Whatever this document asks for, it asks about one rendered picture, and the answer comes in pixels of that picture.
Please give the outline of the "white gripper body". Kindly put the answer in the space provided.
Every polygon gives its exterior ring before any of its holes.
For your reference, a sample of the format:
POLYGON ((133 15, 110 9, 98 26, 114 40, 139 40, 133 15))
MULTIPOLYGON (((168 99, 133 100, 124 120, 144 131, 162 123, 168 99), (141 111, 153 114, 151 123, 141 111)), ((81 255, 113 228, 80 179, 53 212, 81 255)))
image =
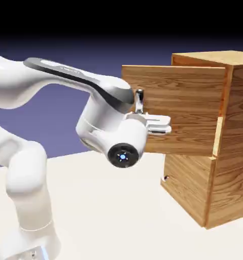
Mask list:
POLYGON ((169 116, 147 114, 146 120, 150 135, 166 135, 172 131, 169 116))

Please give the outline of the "light wood cabinet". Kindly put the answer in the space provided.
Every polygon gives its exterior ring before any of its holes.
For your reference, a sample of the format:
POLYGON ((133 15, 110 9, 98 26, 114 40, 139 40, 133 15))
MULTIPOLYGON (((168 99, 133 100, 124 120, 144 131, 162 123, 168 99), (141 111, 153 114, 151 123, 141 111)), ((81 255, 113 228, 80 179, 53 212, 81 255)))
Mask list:
POLYGON ((212 155, 217 161, 204 226, 212 229, 243 217, 243 52, 174 53, 171 63, 226 70, 212 155))

